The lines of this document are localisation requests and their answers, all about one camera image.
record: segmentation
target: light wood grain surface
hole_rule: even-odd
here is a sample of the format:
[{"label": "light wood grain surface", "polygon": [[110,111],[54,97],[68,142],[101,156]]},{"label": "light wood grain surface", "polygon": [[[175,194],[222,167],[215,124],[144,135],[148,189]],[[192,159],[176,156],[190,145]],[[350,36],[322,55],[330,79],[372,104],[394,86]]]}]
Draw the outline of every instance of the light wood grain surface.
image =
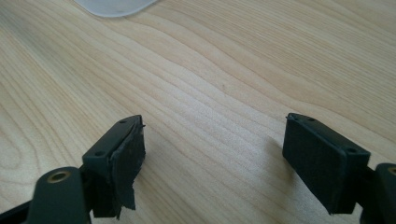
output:
[{"label": "light wood grain surface", "polygon": [[120,19],[0,1],[0,212],[141,114],[147,158],[120,222],[358,223],[282,158],[305,114],[396,162],[394,0],[162,0]]}]

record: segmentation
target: black plastic part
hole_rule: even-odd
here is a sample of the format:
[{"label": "black plastic part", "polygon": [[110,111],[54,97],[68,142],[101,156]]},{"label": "black plastic part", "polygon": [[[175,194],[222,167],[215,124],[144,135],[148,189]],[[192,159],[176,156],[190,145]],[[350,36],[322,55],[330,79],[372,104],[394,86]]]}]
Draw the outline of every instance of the black plastic part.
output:
[{"label": "black plastic part", "polygon": [[0,215],[0,224],[22,223],[26,220],[30,202],[18,205]]},{"label": "black plastic part", "polygon": [[140,115],[122,119],[83,155],[95,217],[119,218],[122,206],[135,209],[132,184],[146,155],[143,127]]},{"label": "black plastic part", "polygon": [[370,152],[315,119],[287,120],[284,158],[330,214],[351,214]]},{"label": "black plastic part", "polygon": [[385,223],[396,223],[396,164],[376,166],[374,183],[376,203]]},{"label": "black plastic part", "polygon": [[79,169],[64,167],[42,175],[31,201],[29,224],[90,222]]}]

